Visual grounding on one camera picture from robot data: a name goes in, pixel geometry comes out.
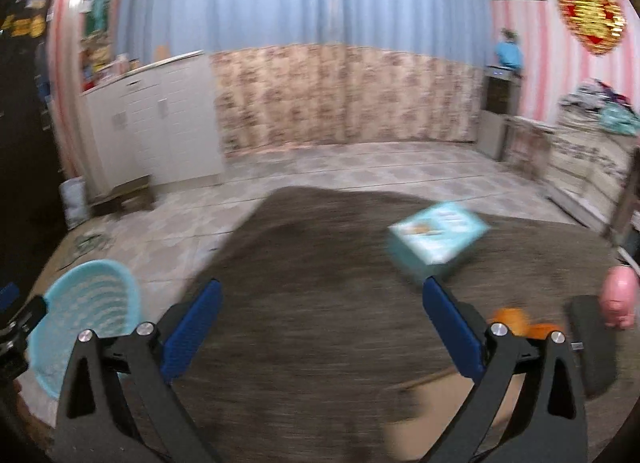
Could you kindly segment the grey shaggy rug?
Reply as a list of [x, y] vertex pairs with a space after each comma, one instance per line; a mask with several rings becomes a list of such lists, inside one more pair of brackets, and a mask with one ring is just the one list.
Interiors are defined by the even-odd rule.
[[[382, 389], [450, 367], [421, 290], [394, 265], [387, 227], [434, 202], [393, 192], [272, 192], [190, 281], [224, 302], [174, 389], [225, 462], [390, 462]], [[574, 224], [480, 214], [489, 231], [442, 285], [488, 317], [520, 306], [562, 321], [599, 290], [613, 253]], [[639, 332], [618, 336], [620, 376], [586, 404], [589, 460], [639, 398]]]

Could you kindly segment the white cabinet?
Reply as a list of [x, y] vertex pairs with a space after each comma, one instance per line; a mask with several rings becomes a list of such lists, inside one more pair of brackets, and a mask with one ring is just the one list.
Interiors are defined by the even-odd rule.
[[114, 76], [79, 101], [97, 194], [142, 176], [154, 186], [201, 186], [224, 172], [215, 79], [202, 50]]

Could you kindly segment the pink pig toy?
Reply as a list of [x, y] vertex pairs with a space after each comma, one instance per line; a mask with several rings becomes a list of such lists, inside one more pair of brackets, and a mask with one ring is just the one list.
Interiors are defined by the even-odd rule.
[[626, 330], [634, 325], [639, 281], [634, 269], [616, 266], [608, 270], [599, 298], [607, 327]]

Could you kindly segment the dark double door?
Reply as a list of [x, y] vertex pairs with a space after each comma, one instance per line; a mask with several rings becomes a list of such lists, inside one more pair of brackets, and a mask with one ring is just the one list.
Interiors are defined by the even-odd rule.
[[1, 18], [1, 284], [29, 293], [66, 235], [47, 62], [51, 0]]

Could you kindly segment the green rag on floor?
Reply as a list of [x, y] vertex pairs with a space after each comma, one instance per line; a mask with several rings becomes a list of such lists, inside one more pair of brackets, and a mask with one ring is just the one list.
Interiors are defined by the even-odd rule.
[[67, 251], [58, 269], [63, 270], [75, 264], [82, 257], [95, 251], [107, 251], [113, 245], [114, 239], [108, 233], [88, 233], [79, 235]]

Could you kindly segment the light blue plastic basket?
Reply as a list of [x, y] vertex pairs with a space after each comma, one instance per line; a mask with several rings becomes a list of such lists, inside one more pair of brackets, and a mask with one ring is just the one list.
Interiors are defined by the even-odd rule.
[[60, 397], [77, 335], [127, 335], [142, 321], [140, 289], [123, 264], [87, 261], [58, 278], [44, 294], [47, 313], [29, 336], [30, 368], [47, 395]]

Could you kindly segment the orange tangerine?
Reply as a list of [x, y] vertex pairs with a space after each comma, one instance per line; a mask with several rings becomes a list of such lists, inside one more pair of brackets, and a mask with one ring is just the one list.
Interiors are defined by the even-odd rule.
[[528, 328], [526, 337], [543, 341], [553, 332], [563, 333], [562, 327], [554, 323], [535, 323]]
[[516, 307], [499, 308], [489, 319], [489, 323], [502, 323], [516, 336], [525, 336], [530, 327], [528, 314], [524, 309]]

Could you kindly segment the grey water dispenser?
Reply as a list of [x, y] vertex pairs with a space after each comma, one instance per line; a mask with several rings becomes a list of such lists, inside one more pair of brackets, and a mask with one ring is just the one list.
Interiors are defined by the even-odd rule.
[[502, 162], [506, 158], [510, 120], [518, 115], [521, 85], [521, 76], [510, 68], [499, 65], [485, 68], [476, 149], [491, 160]]

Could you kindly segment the pile of clothes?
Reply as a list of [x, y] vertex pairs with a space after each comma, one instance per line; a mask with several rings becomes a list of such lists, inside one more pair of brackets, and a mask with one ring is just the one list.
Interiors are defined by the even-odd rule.
[[597, 79], [583, 82], [559, 101], [558, 124], [637, 137], [639, 114], [629, 100]]

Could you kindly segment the blue and floral curtain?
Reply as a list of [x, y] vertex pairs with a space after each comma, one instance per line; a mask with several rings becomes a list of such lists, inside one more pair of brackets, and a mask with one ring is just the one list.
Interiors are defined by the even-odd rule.
[[202, 50], [228, 153], [307, 143], [471, 142], [490, 0], [119, 0], [116, 48]]

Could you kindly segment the blue covered plant pot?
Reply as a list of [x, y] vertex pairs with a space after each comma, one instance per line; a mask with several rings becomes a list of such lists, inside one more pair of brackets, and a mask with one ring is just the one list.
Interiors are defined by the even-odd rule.
[[524, 56], [518, 45], [518, 35], [508, 28], [501, 30], [501, 40], [496, 45], [498, 64], [516, 74], [521, 74], [524, 67]]

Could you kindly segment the small wooden stool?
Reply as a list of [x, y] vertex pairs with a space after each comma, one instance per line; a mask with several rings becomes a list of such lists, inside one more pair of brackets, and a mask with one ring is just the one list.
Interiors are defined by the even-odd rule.
[[126, 204], [129, 202], [134, 203], [135, 209], [151, 212], [155, 205], [155, 194], [152, 189], [150, 175], [115, 186], [110, 193], [91, 201], [89, 208], [92, 215], [96, 217], [121, 216], [126, 214]]

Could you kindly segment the red heart wall decoration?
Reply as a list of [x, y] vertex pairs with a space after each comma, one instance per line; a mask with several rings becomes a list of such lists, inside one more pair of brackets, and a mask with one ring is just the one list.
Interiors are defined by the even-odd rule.
[[595, 56], [620, 44], [626, 19], [617, 0], [556, 0], [561, 18], [570, 32]]

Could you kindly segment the patterned cloth covered furniture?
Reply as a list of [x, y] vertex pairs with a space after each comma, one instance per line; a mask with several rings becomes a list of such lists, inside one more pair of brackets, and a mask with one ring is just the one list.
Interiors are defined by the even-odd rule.
[[544, 189], [579, 223], [604, 233], [626, 186], [638, 139], [603, 129], [598, 116], [562, 108], [550, 137]]

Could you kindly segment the white plastic bag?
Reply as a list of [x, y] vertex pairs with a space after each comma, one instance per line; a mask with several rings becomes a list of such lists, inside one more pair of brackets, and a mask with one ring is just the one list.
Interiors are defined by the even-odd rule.
[[75, 177], [60, 184], [60, 194], [68, 230], [73, 230], [90, 219], [85, 179]]

